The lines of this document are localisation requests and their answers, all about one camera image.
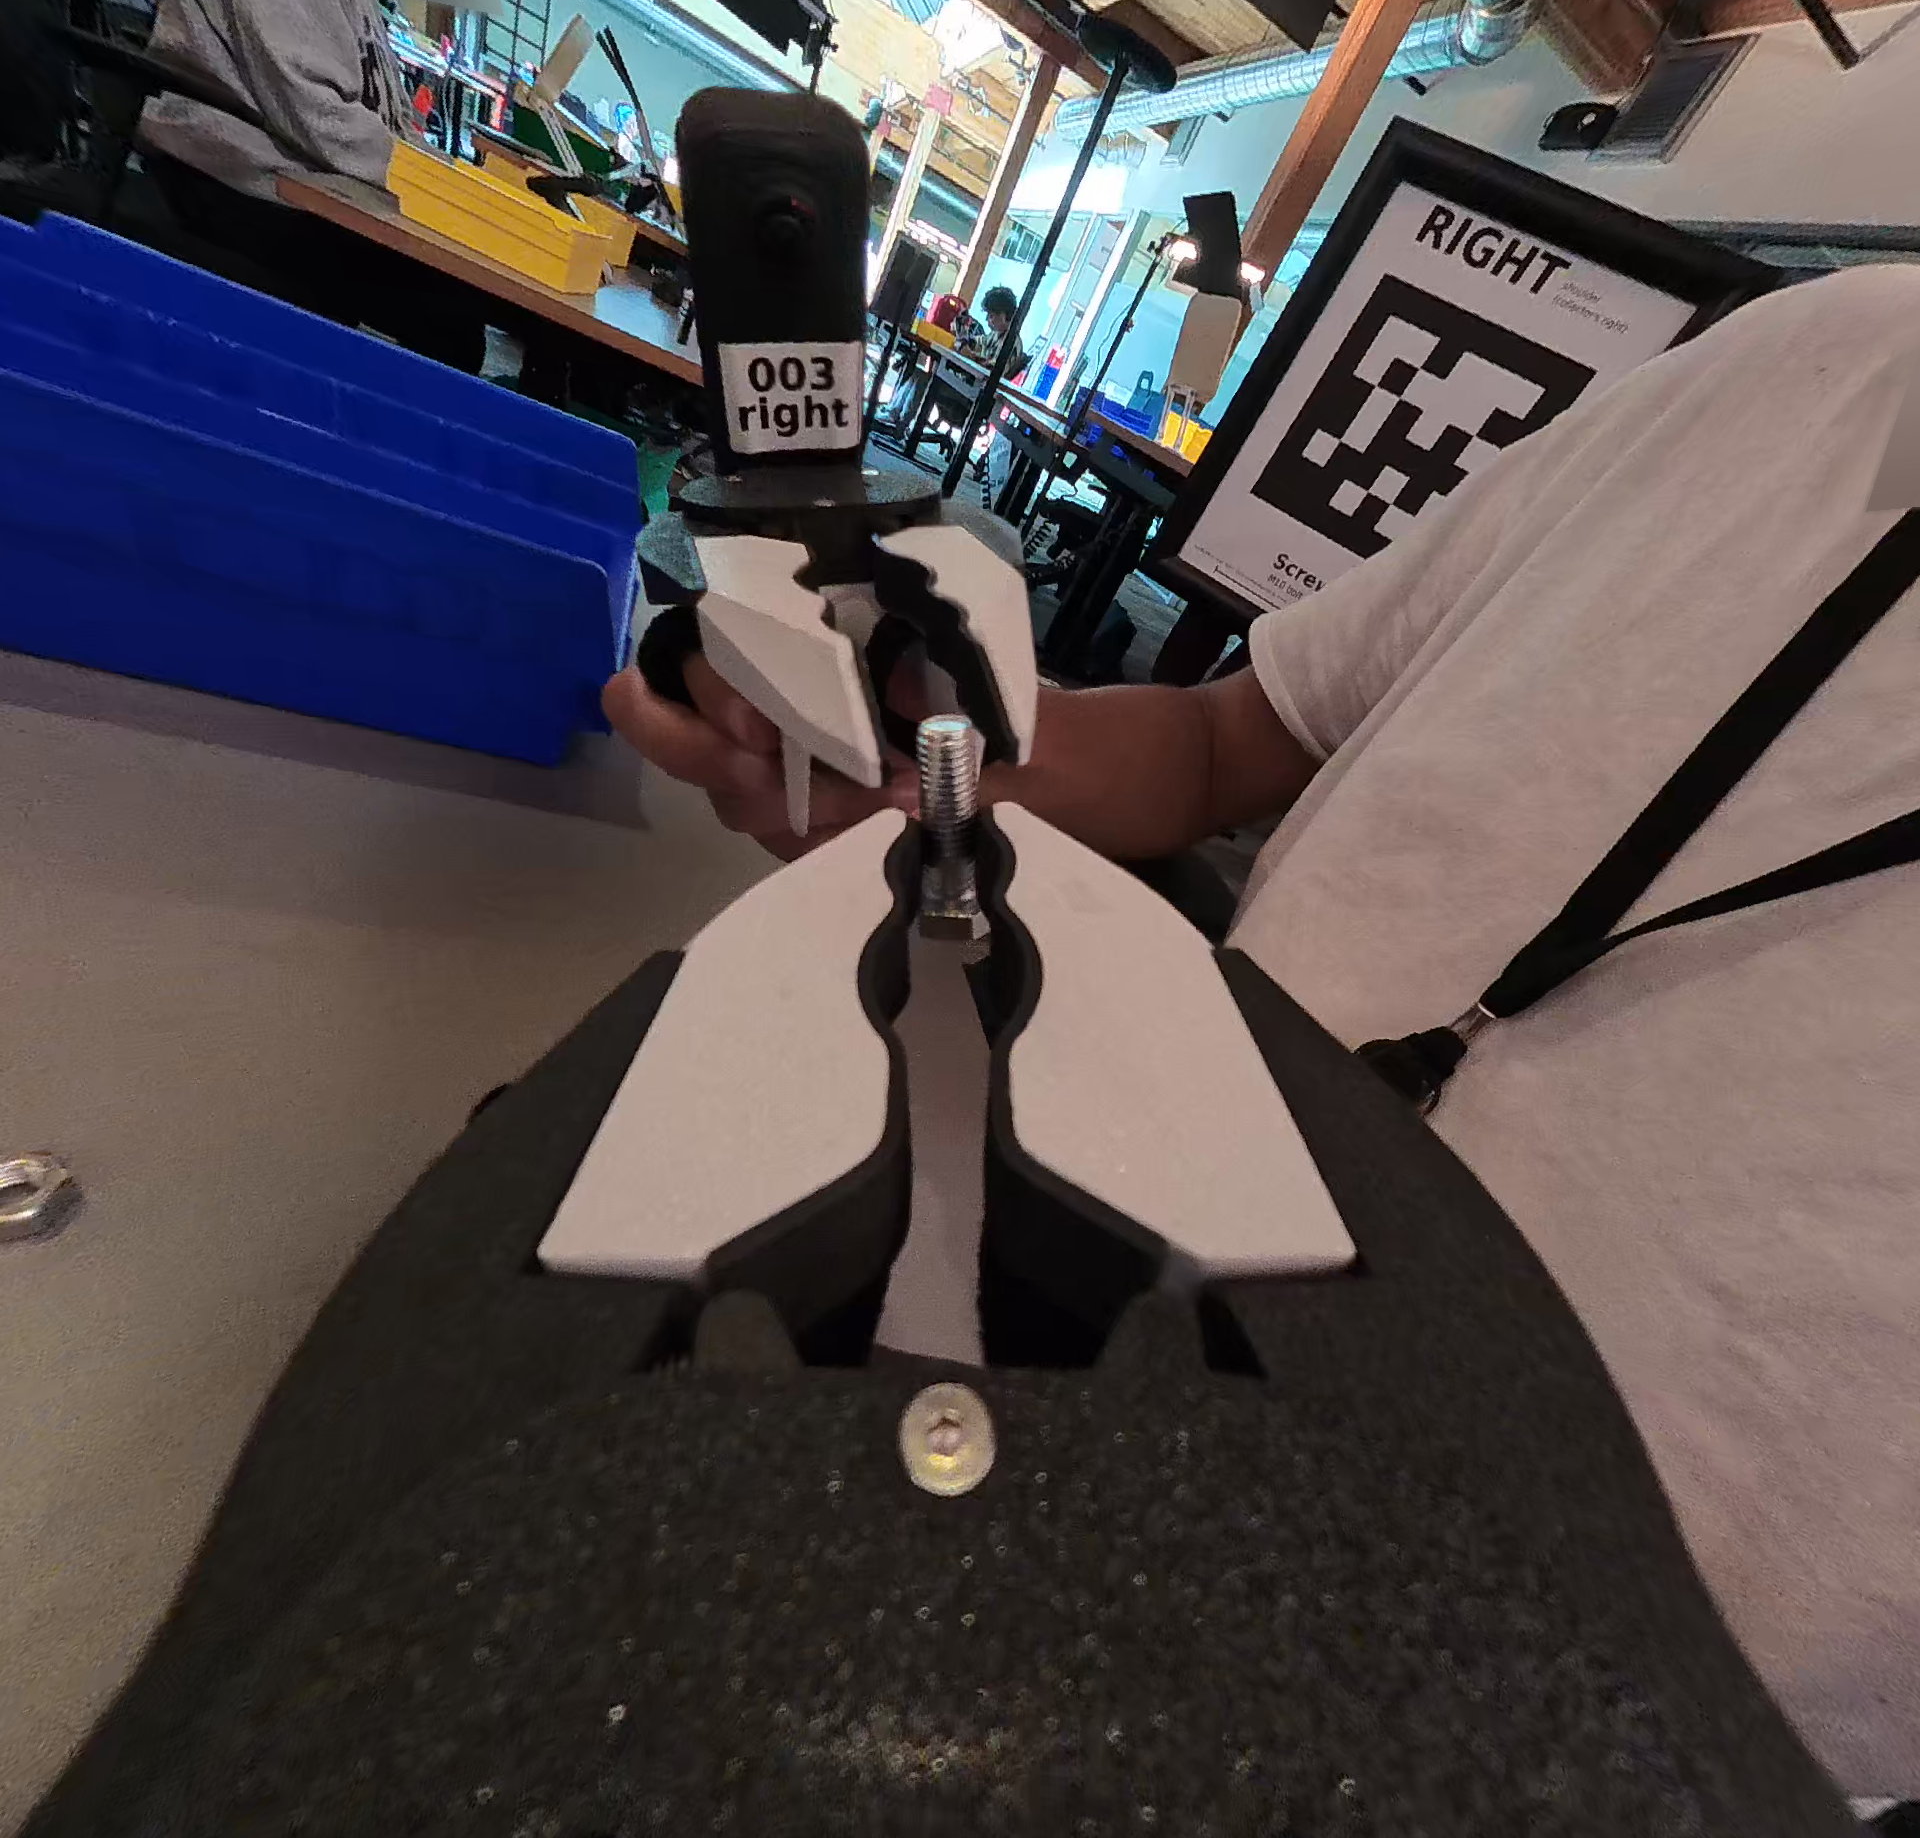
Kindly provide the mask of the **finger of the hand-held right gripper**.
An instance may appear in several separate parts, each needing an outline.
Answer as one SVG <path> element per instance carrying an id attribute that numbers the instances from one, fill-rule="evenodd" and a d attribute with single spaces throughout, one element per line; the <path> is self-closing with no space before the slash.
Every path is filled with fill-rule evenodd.
<path id="1" fill-rule="evenodd" d="M 874 693 L 883 731 L 909 746 L 890 684 L 919 654 L 985 757 L 1027 766 L 1039 731 L 1039 656 L 1023 569 L 968 525 L 907 525 L 874 541 Z"/>
<path id="2" fill-rule="evenodd" d="M 710 670 L 781 745 L 786 825 L 815 828 L 815 766 L 857 788 L 883 785 L 876 697 L 853 641 L 833 627 L 830 601 L 806 581 L 804 541 L 767 532 L 694 535 L 705 577 L 698 633 Z"/>

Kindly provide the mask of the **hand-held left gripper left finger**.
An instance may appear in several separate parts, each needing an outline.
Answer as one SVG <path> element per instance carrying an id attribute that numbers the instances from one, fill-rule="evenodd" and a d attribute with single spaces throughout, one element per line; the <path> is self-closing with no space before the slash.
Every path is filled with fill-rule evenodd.
<path id="1" fill-rule="evenodd" d="M 539 1271 L 745 1289 L 812 1356 L 871 1336 L 912 1194 L 912 911 L 915 822 L 883 811 L 648 966 L 664 997 Z"/>

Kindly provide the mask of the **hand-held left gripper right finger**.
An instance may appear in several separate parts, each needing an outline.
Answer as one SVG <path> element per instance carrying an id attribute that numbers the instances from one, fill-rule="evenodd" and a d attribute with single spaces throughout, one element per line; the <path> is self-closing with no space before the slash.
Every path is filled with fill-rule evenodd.
<path id="1" fill-rule="evenodd" d="M 976 882 L 987 1362 L 1084 1367 L 1141 1296 L 1351 1274 L 1353 1233 L 1216 944 L 1020 802 L 980 825 Z"/>

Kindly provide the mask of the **steel hex bolt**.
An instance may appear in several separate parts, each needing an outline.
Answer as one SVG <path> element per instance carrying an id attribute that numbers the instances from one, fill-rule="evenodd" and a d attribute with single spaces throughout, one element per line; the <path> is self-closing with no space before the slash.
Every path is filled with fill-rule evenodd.
<path id="1" fill-rule="evenodd" d="M 987 933 L 976 890 L 983 745 L 967 717 L 927 717 L 919 757 L 919 930 L 976 944 Z"/>

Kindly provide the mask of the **person's right forearm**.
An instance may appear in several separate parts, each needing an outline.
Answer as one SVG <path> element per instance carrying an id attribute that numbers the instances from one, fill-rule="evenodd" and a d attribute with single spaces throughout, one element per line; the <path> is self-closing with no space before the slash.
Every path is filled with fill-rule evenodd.
<path id="1" fill-rule="evenodd" d="M 1322 769 L 1252 665 L 1191 687 L 1124 687 L 1114 708 L 1118 858 L 1161 858 L 1284 815 Z"/>

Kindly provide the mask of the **grey desk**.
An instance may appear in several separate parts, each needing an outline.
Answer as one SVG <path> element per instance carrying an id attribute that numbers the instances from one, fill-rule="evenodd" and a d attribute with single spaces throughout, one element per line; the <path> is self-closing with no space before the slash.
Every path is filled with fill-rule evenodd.
<path id="1" fill-rule="evenodd" d="M 165 1618 L 275 1378 L 500 1083 L 773 872 L 558 769 L 4 654 L 4 1835 Z"/>

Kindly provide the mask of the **person's right hand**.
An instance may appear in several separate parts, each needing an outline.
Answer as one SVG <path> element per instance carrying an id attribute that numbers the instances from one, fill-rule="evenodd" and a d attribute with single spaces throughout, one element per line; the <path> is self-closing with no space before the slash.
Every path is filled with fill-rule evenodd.
<path id="1" fill-rule="evenodd" d="M 883 811 L 919 815 L 919 764 L 912 752 L 887 750 L 874 788 L 846 772 L 806 766 L 806 820 L 794 825 L 777 724 L 702 659 L 688 664 L 688 684 L 688 702 L 673 702 L 630 665 L 612 676 L 602 708 L 614 734 L 636 746 L 648 769 L 702 792 L 719 825 L 779 858 L 799 858 Z M 1103 856 L 1155 856 L 1154 822 L 1118 788 L 1115 769 L 1094 757 L 1092 718 L 1094 697 L 1045 684 L 1032 759 L 985 769 L 980 797 L 983 802 L 1027 802 Z"/>

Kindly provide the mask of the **wooden table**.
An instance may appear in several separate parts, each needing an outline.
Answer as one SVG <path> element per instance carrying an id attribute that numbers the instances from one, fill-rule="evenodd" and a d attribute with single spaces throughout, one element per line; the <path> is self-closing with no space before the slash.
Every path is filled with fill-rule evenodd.
<path id="1" fill-rule="evenodd" d="M 279 198 L 323 224 L 355 233 L 381 253 L 407 257 L 444 284 L 455 284 L 472 306 L 507 312 L 518 337 L 563 337 L 568 346 L 599 348 L 642 367 L 648 381 L 702 390 L 705 362 L 694 337 L 680 337 L 680 307 L 650 297 L 632 267 L 602 267 L 588 292 L 539 284 L 513 263 L 496 260 L 467 242 L 448 241 L 403 214 L 392 192 L 353 177 L 280 174 Z"/>
<path id="2" fill-rule="evenodd" d="M 1099 492 L 1094 507 L 1092 550 L 1143 553 L 1151 535 L 1172 517 L 1191 462 L 1155 439 L 1103 415 L 1059 415 L 1020 385 L 996 385 L 993 402 L 974 429 L 967 417 L 987 385 L 987 363 L 946 343 L 934 327 L 912 327 L 895 346 L 901 385 L 919 381 L 898 453 L 928 475 L 919 444 L 931 436 L 931 411 L 956 411 L 949 450 L 956 475 L 931 474 L 940 503 L 980 503 L 992 447 L 1004 444 L 1010 474 L 993 487 L 987 510 L 1010 525 L 1029 525 L 1048 513 L 1055 490 L 1076 499 L 1084 481 Z"/>

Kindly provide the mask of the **yellow plastic bin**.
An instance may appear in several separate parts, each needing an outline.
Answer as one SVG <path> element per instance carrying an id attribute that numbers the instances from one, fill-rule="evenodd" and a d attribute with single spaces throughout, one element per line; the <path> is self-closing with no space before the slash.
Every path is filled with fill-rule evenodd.
<path id="1" fill-rule="evenodd" d="M 608 241 L 573 209 L 558 209 L 528 179 L 478 171 L 397 139 L 388 192 L 398 214 L 542 289 L 593 297 L 612 271 Z"/>

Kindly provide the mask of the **stack of blue plastic bins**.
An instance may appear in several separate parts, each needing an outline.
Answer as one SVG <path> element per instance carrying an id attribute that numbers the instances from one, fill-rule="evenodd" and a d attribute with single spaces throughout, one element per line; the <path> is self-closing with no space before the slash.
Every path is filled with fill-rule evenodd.
<path id="1" fill-rule="evenodd" d="M 95 224 L 4 221 L 4 649 L 562 764 L 626 664 L 626 436 Z"/>

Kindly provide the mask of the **person's white shirt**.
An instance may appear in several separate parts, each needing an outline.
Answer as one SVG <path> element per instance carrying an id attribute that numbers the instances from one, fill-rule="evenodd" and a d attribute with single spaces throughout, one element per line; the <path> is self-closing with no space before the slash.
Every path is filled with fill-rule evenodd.
<path id="1" fill-rule="evenodd" d="M 1913 263 L 1765 297 L 1256 622 L 1322 772 L 1233 948 L 1351 1045 L 1467 1008 L 1893 525 L 1913 382 Z M 1803 1738 L 1917 1796 L 1917 869 L 1598 960 L 1432 1125 L 1583 1316 Z"/>

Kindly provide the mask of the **framed black-white marker poster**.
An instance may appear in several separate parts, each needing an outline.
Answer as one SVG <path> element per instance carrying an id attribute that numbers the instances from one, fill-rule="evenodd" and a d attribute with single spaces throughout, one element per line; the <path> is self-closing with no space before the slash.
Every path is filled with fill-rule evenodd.
<path id="1" fill-rule="evenodd" d="M 1781 271 L 1394 118 L 1143 567 L 1233 615 L 1305 601 L 1510 444 Z"/>

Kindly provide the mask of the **steel hex nut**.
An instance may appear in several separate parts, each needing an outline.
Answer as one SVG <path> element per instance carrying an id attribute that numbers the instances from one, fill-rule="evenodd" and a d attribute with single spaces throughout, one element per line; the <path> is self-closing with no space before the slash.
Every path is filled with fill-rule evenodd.
<path id="1" fill-rule="evenodd" d="M 55 1152 L 4 1156 L 4 1242 L 60 1233 L 84 1206 L 84 1188 Z"/>

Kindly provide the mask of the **silver ventilation duct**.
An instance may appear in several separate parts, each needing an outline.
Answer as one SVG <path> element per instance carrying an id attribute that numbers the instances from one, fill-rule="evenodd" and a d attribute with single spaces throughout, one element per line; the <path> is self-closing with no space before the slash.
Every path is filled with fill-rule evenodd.
<path id="1" fill-rule="evenodd" d="M 1441 78 L 1487 68 L 1518 51 L 1544 0 L 1455 0 L 1418 11 L 1383 64 L 1388 82 Z M 1175 72 L 1167 92 L 1129 85 L 1108 132 L 1232 118 L 1243 108 L 1302 100 L 1331 68 L 1331 43 L 1316 51 L 1243 51 L 1197 58 Z"/>

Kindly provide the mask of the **wall vent grille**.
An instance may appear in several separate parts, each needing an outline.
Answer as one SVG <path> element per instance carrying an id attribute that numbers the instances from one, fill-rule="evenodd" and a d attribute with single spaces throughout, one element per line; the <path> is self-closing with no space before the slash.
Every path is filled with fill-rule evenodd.
<path id="1" fill-rule="evenodd" d="M 1758 34 L 1720 34 L 1662 47 L 1635 89 L 1615 107 L 1615 118 L 1593 147 L 1593 160 L 1609 164 L 1667 164 L 1756 43 Z"/>

